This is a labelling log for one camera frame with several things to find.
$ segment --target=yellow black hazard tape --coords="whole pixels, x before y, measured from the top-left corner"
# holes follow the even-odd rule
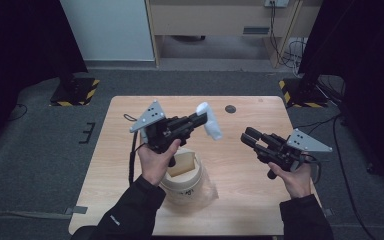
[[[283,80],[279,81],[280,88],[282,89],[283,96],[285,98],[287,107],[327,107],[325,103],[314,103],[314,102],[304,102],[304,103],[294,103],[291,98],[291,94],[288,92],[286,84]]]
[[[67,107],[67,106],[80,106],[80,105],[88,105],[90,101],[92,100],[93,95],[95,94],[96,88],[98,87],[99,80],[95,79],[90,86],[90,89],[87,93],[87,96],[85,99],[82,99],[82,101],[56,101],[56,102],[51,102],[51,106],[62,106],[62,107]]]

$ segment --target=black cable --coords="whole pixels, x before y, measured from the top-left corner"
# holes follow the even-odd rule
[[[317,86],[330,98],[331,101],[335,102],[336,104],[341,103],[343,99],[343,90],[341,90],[341,92],[335,90],[335,88],[330,83],[329,79],[328,85],[324,81],[322,81],[321,78],[317,80]]]
[[[310,123],[310,124],[307,124],[307,125],[297,126],[297,127],[294,127],[294,129],[295,129],[295,128],[303,128],[303,127],[311,127],[311,126],[317,125],[316,127],[314,127],[314,128],[311,130],[311,132],[312,132],[312,131],[314,131],[315,128],[318,128],[320,125],[322,125],[322,124],[324,124],[324,123],[327,123],[327,122],[330,122],[330,121],[334,120],[336,117],[339,117],[339,116],[341,116],[341,115],[342,115],[342,113],[339,113],[338,115],[335,115],[335,116],[333,116],[333,117],[331,117],[331,118],[329,118],[329,119],[327,119],[327,120],[324,120],[324,121],[321,121],[321,122]]]
[[[304,44],[307,45],[307,43],[305,43],[305,38],[301,38],[301,56],[304,56]]]
[[[270,5],[271,5],[270,43],[271,43],[272,47],[274,48],[274,50],[276,51],[277,63],[287,66],[287,63],[289,61],[285,63],[285,61],[283,61],[283,57],[280,56],[279,50],[277,49],[276,37],[274,36],[274,31],[273,31],[273,29],[274,29],[274,19],[275,19],[275,16],[276,16],[276,2],[275,1],[270,1]]]
[[[303,153],[301,154],[301,156],[304,156],[304,162],[305,163],[309,163],[309,164],[316,164],[317,165],[317,176],[315,179],[313,179],[313,183],[314,184],[317,184],[320,180],[320,176],[322,175],[322,162],[328,162],[328,160],[319,160],[317,159],[316,157],[310,155],[310,154],[307,154],[307,153]]]
[[[334,90],[335,92],[337,92],[337,91],[335,90],[335,88],[332,86],[332,83],[330,82],[330,76],[327,76],[327,83],[329,84],[330,89],[332,89],[332,90]]]
[[[341,151],[339,150],[339,144],[338,144],[338,140],[337,140],[337,137],[336,137],[336,120],[338,120],[339,118],[339,115],[335,117],[335,119],[333,120],[333,138],[335,140],[335,145],[336,145],[336,151],[338,152],[338,158],[339,158],[339,163],[341,165],[341,171],[342,171],[342,175],[344,177],[344,180],[345,180],[345,186],[347,188],[347,192],[348,192],[348,197],[350,199],[350,202],[351,202],[351,206],[352,206],[352,209],[354,211],[354,214],[355,216],[357,217],[357,220],[358,222],[360,223],[361,227],[363,228],[363,230],[367,233],[367,235],[371,238],[371,239],[376,239],[370,232],[369,230],[366,228],[366,226],[364,225],[363,221],[361,220],[361,217],[360,217],[360,214],[358,213],[357,211],[357,208],[355,206],[355,202],[354,202],[354,198],[351,194],[351,189],[350,189],[350,186],[348,184],[348,178],[347,178],[347,175],[345,174],[345,168],[344,168],[344,163],[342,162],[342,156],[341,156]]]
[[[288,54],[289,57],[282,57],[283,59],[286,60],[286,62],[284,62],[284,63],[285,63],[284,65],[285,65],[286,67],[288,67],[288,68],[293,68],[293,67],[294,67],[294,66],[289,66],[289,65],[287,64],[287,63],[289,63],[290,61],[292,61],[292,57],[302,59],[302,54],[303,54],[303,53],[301,53],[301,56],[292,53],[292,44],[294,44],[294,43],[301,43],[301,47],[302,47],[302,49],[304,49],[304,45],[306,45],[305,42],[303,42],[303,41],[298,41],[298,40],[295,40],[295,41],[292,41],[292,42],[289,43],[289,52],[287,52],[287,51],[284,52],[285,54]]]
[[[342,86],[341,86],[341,96],[343,97],[345,93],[345,81],[342,81]]]
[[[141,148],[143,145],[145,145],[146,143],[142,143],[141,145],[139,145],[139,147],[136,148],[135,152],[137,152],[139,150],[139,148]]]
[[[133,142],[132,142],[132,150],[130,151],[130,159],[129,159],[129,184],[130,186],[133,183],[133,178],[135,175],[135,157],[136,157],[136,140],[138,137],[138,132],[133,134]]]
[[[128,121],[130,122],[136,122],[137,119],[130,116],[129,114],[123,114],[124,118],[127,119]],[[133,178],[134,178],[134,175],[135,175],[135,157],[136,157],[136,151],[137,149],[139,149],[142,145],[140,145],[137,149],[136,149],[136,140],[137,140],[137,137],[138,137],[138,132],[136,131],[134,134],[133,134],[133,142],[132,142],[132,150],[130,151],[130,158],[129,158],[129,177],[128,177],[128,180],[129,180],[129,184],[130,186],[132,185],[133,183]]]
[[[27,113],[28,108],[27,108],[26,105],[21,104],[21,103],[17,103],[16,105],[17,105],[18,107],[24,107],[24,112],[23,112],[20,116],[18,116],[18,117],[8,119],[8,120],[7,120],[8,122],[18,120],[18,119],[22,118],[24,115],[26,115],[26,113]]]

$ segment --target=black curtain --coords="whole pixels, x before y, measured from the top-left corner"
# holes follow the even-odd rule
[[[384,173],[384,1],[324,1],[300,72],[344,79],[341,111],[374,170]]]
[[[61,53],[70,72],[87,72],[58,0],[0,0],[0,129],[23,88],[59,77],[38,29],[48,33],[46,39]]]

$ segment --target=person's left hand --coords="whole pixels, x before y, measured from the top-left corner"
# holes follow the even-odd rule
[[[149,149],[145,144],[138,150],[142,177],[154,186],[160,185],[170,162],[171,157],[177,152],[180,146],[180,139],[176,139],[166,152],[158,154]]]

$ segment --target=wire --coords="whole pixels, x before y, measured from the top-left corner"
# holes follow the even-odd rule
[[[279,50],[277,49],[277,41],[276,37],[274,36],[274,19],[276,17],[276,2],[270,1],[271,5],[271,17],[270,17],[270,43],[274,50],[276,51],[276,57],[277,57],[277,63],[288,66],[287,62],[283,61],[283,57],[280,56]]]
[[[127,114],[127,113],[123,114],[123,117],[124,117],[125,119],[127,119],[128,121],[130,121],[130,122],[136,122],[136,121],[137,121],[136,118],[130,116],[130,115]]]
[[[348,183],[348,178],[347,178],[347,175],[345,174],[345,168],[344,168],[344,163],[342,161],[342,156],[341,156],[341,151],[339,150],[339,144],[338,144],[338,139],[336,137],[336,121],[338,120],[339,116],[336,116],[335,119],[333,120],[333,138],[335,140],[335,145],[336,145],[336,151],[338,152],[338,158],[339,158],[339,163],[341,165],[341,171],[342,171],[342,175],[344,176],[344,180],[345,180],[345,186],[347,188],[347,192],[348,192],[348,197],[350,199],[350,202],[351,202],[351,206],[352,206],[352,209],[354,211],[354,214],[355,216],[357,217],[357,220],[358,222],[360,223],[361,227],[363,228],[363,230],[367,233],[367,235],[371,238],[371,239],[376,239],[370,232],[369,230],[366,228],[366,226],[364,225],[361,217],[360,217],[360,214],[358,213],[357,211],[357,208],[355,206],[355,202],[354,202],[354,198],[352,196],[352,193],[351,193],[351,189],[350,189],[350,186],[349,186],[349,183]]]
[[[297,127],[294,127],[294,128],[304,128],[304,127],[311,127],[311,126],[317,125],[317,126],[314,127],[313,129],[311,129],[311,131],[308,133],[308,135],[310,135],[311,132],[313,132],[314,129],[320,127],[320,125],[322,125],[322,124],[324,124],[324,123],[328,123],[328,122],[334,120],[336,117],[339,117],[339,116],[341,116],[341,115],[342,115],[342,113],[339,113],[338,115],[335,115],[335,116],[333,116],[333,117],[331,117],[331,118],[329,118],[329,119],[327,119],[327,120],[324,120],[324,121],[321,121],[321,122],[310,123],[310,124],[307,124],[307,125],[301,125],[301,126],[297,126]]]
[[[24,112],[20,116],[18,116],[18,117],[8,119],[7,120],[8,122],[18,120],[18,119],[22,118],[24,115],[26,115],[27,110],[28,110],[26,105],[21,104],[21,103],[17,103],[16,106],[18,106],[19,108],[24,107]]]
[[[301,156],[304,156],[303,162],[309,163],[309,164],[315,164],[317,166],[317,176],[315,177],[315,179],[313,179],[313,183],[317,184],[320,180],[320,176],[322,175],[322,164],[321,163],[322,162],[329,162],[329,160],[319,160],[316,157],[314,157],[310,154],[307,154],[307,153],[303,153],[303,154],[301,154]]]
[[[294,41],[295,43],[297,42],[301,42],[301,56],[304,54],[304,41]],[[294,45],[294,52],[296,52],[296,47],[297,47],[297,44]],[[294,55],[294,60],[293,60],[293,69],[292,69],[292,72],[293,74],[295,75],[295,77],[297,78],[302,78],[302,76],[300,76],[298,74],[298,71],[299,71],[299,65],[301,64],[300,61],[298,61],[298,57],[297,55],[295,54]]]
[[[136,148],[135,152],[137,152],[139,150],[139,148],[141,148],[143,145],[145,145],[146,143],[142,143],[141,145],[139,145],[139,147]]]
[[[133,134],[133,142],[132,142],[132,150],[130,151],[130,159],[129,159],[129,184],[130,186],[133,183],[133,178],[135,175],[135,157],[136,157],[136,139],[138,136],[138,132],[136,131]]]
[[[322,81],[322,78],[319,77],[317,80],[316,86],[319,88],[320,91],[325,94],[335,105],[338,105],[342,102],[343,99],[343,91],[345,89],[345,81],[342,82],[341,90],[337,91],[330,82],[330,77],[328,76],[327,79],[328,83],[326,84],[324,81]]]
[[[301,44],[301,56],[304,55],[304,44],[307,45],[307,43],[305,43],[305,38],[301,38],[301,41],[303,44]]]
[[[301,55],[297,55],[296,51],[292,51],[292,44],[295,44],[294,50],[296,50],[297,43],[301,44],[301,49],[302,49],[301,50]],[[288,54],[289,57],[282,57],[283,59],[286,60],[286,62],[284,62],[286,67],[296,69],[296,70],[294,70],[295,71],[295,75],[298,75],[298,67],[301,64],[301,61],[298,61],[298,59],[302,59],[302,55],[304,53],[304,45],[306,45],[306,43],[303,40],[301,40],[301,41],[299,41],[299,40],[291,41],[289,43],[289,52],[288,51],[284,52],[285,54]],[[290,61],[293,61],[293,63],[292,63],[293,65],[292,66],[288,65],[288,63]]]

